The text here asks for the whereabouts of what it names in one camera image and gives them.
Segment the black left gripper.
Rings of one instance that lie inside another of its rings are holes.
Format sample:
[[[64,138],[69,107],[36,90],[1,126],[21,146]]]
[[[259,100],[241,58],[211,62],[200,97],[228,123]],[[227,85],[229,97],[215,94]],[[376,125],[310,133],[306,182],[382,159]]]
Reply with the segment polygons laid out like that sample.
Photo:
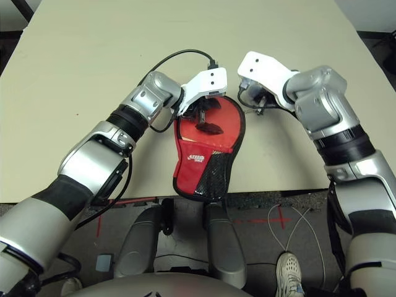
[[[219,135],[223,133],[223,129],[216,124],[205,122],[205,111],[221,108],[221,104],[216,98],[208,98],[206,102],[204,100],[197,100],[188,107],[185,112],[185,118],[195,121],[197,123],[195,128],[198,131],[208,135]]]

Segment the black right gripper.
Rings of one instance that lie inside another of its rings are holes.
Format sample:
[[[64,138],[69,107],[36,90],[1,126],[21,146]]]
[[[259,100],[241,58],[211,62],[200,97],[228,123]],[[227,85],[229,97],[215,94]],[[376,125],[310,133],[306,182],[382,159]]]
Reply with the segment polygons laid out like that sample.
[[[276,102],[275,96],[270,92],[266,91],[265,89],[261,90],[261,101],[259,106],[263,109],[276,109],[279,108],[279,105]]]

